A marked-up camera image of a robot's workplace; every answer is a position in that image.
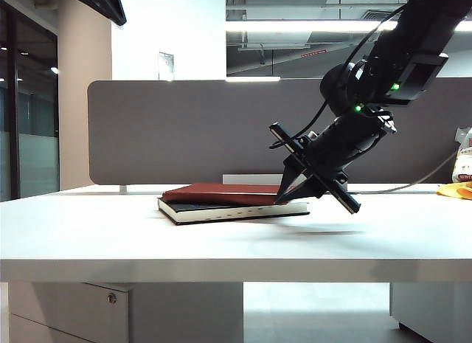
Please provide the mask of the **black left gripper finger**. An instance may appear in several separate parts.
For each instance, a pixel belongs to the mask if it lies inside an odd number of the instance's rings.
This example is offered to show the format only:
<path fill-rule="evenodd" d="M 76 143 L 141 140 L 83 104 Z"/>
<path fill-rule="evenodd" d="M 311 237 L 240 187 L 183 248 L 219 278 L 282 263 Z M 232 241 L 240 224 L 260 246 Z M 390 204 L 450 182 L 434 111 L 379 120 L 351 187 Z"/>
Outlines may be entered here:
<path fill-rule="evenodd" d="M 127 22 L 121 0 L 78 0 L 99 14 L 113 21 L 116 25 Z"/>

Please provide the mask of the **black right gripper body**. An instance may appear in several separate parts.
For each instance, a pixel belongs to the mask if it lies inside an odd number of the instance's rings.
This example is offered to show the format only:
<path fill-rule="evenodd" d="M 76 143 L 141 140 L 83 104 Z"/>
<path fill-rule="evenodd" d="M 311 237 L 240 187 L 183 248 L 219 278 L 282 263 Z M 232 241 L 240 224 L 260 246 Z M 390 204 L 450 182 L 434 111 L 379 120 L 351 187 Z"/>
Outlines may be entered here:
<path fill-rule="evenodd" d="M 297 139 L 291 138 L 278 122 L 270 125 L 269 130 L 290 152 L 287 158 L 295 158 L 305 167 L 294 181 L 294 187 L 312 176 L 327 188 L 326 193 L 333 195 L 350 213 L 359 211 L 361 205 L 343 188 L 347 181 L 344 168 L 350 163 L 351 152 L 335 136 L 336 129 L 327 129 L 316 137 L 304 135 Z"/>

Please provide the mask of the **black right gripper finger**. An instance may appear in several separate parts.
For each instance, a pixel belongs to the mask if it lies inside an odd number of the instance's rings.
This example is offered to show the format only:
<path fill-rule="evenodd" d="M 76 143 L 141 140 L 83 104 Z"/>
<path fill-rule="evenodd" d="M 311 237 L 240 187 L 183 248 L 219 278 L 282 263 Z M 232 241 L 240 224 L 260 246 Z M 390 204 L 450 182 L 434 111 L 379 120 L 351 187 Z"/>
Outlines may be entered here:
<path fill-rule="evenodd" d="M 283 175 L 282 181 L 280 183 L 280 188 L 274 200 L 275 204 L 284 204 L 288 201 L 299 198 L 320 198 L 327 192 L 327 188 L 322 183 L 320 183 L 319 180 L 312 176 L 305 179 L 297 186 L 291 187 L 291 183 L 295 179 L 296 177 L 294 175 Z"/>
<path fill-rule="evenodd" d="M 304 184 L 293 186 L 294 181 L 302 174 L 305 167 L 295 158 L 286 158 L 283 161 L 284 172 L 282 181 L 277 193 L 278 200 L 292 200 L 296 198 L 306 198 L 309 196 L 309 189 Z"/>

